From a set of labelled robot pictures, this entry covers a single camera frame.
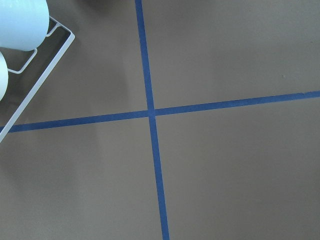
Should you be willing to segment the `white ceramic cup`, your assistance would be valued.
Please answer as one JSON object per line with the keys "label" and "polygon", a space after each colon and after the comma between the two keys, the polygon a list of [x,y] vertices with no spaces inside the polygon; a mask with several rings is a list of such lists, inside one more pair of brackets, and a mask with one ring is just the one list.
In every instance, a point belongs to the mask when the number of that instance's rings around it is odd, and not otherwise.
{"label": "white ceramic cup", "polygon": [[0,53],[0,100],[2,100],[6,94],[8,88],[9,73],[7,62],[2,53]]}

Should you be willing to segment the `light blue ceramic cup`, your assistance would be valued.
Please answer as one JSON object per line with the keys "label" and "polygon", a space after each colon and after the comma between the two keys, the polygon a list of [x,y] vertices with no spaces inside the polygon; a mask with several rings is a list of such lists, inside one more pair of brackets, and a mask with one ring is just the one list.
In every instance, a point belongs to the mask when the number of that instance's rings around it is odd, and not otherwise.
{"label": "light blue ceramic cup", "polygon": [[49,29],[45,0],[2,0],[0,2],[0,46],[20,51],[36,49]]}

